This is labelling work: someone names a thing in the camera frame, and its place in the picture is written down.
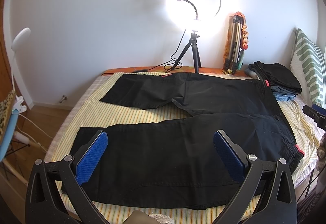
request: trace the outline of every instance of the red label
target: red label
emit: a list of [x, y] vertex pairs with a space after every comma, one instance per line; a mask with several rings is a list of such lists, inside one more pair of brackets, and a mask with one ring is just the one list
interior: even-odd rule
[[172, 73], [166, 74], [166, 75], [162, 75], [161, 77], [164, 78], [164, 77], [167, 77], [167, 76], [170, 76], [170, 75], [172, 75]]
[[299, 147], [297, 144], [296, 144], [295, 146], [297, 147], [298, 151], [299, 151], [300, 153], [302, 153], [303, 156], [304, 156], [304, 155], [305, 155], [304, 151], [303, 151], [302, 149], [300, 149], [300, 147]]

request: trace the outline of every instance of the pillow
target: pillow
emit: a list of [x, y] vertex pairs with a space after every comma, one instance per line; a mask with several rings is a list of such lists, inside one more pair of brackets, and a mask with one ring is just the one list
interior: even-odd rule
[[321, 49], [303, 33], [297, 30], [290, 69], [302, 87], [302, 96], [307, 104], [325, 105], [326, 70]]

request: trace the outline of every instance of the bed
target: bed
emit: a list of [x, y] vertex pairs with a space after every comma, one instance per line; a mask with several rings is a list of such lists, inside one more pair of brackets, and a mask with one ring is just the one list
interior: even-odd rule
[[[45, 162], [58, 161], [65, 155], [69, 154], [75, 136], [79, 128], [82, 126], [107, 127], [115, 124], [150, 123], [189, 117], [190, 115], [187, 112], [170, 104], [158, 109], [142, 110], [99, 102], [99, 99], [102, 98], [102, 96], [114, 85], [116, 80], [120, 78], [123, 73], [131, 73], [134, 70], [142, 68], [107, 70], [102, 76], [98, 77], [86, 93], [80, 98], [61, 126], [49, 147], [44, 159]], [[193, 68], [183, 67], [182, 70], [178, 71], [193, 72]], [[239, 72], [236, 76], [231, 76], [224, 75], [220, 69], [214, 68], [201, 68], [200, 71], [202, 74], [226, 79], [249, 78], [246, 77], [243, 72]], [[155, 71], [152, 72], [135, 74], [163, 75], [165, 73], [163, 68], [156, 68]], [[279, 102], [279, 105], [292, 127], [299, 148], [305, 152], [304, 158], [300, 161], [298, 168], [292, 175], [294, 186], [297, 187], [301, 181], [311, 173], [316, 165], [316, 149], [324, 131], [317, 128], [313, 120], [310, 120], [310, 118], [302, 113], [302, 107], [305, 105], [305, 102], [300, 95], [297, 96], [294, 101]], [[60, 190], [61, 182], [57, 182], [57, 186]], [[67, 210], [76, 214], [67, 195], [61, 193], [60, 195]], [[243, 219], [252, 214], [258, 200], [259, 196], [252, 199]], [[111, 224], [121, 224], [134, 210], [141, 210], [147, 214], [157, 213], [167, 215], [174, 219], [176, 224], [212, 223], [224, 208], [224, 206], [220, 206], [208, 208], [206, 210], [191, 210], [186, 208], [155, 209], [108, 205], [98, 202], [94, 202], [94, 204]]]

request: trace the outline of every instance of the metal screw cap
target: metal screw cap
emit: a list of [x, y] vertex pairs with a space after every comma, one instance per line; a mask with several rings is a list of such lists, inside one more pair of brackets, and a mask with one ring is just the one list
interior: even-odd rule
[[42, 160], [41, 159], [37, 159], [36, 161], [35, 161], [35, 164], [36, 165], [40, 165], [42, 163]]
[[72, 156], [71, 155], [67, 155], [64, 157], [65, 161], [71, 161], [72, 160]]
[[257, 156], [254, 155], [254, 154], [250, 154], [250, 155], [248, 156], [248, 158], [249, 158], [250, 160], [257, 160]]
[[280, 163], [282, 163], [282, 164], [286, 164], [286, 159], [281, 158], [281, 159], [280, 159]]

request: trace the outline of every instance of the folded clothes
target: folded clothes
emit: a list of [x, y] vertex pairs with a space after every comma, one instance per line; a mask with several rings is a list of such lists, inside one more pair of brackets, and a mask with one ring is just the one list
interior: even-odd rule
[[273, 94], [293, 94], [291, 91], [281, 87], [281, 86], [271, 86], [271, 90], [273, 92]]
[[249, 64], [249, 69], [254, 70], [261, 80], [267, 80], [270, 86], [279, 86], [291, 94], [300, 94], [301, 85], [293, 73], [279, 63], [263, 64], [260, 61]]
[[277, 101], [291, 101], [296, 97], [294, 94], [274, 94], [274, 96]]

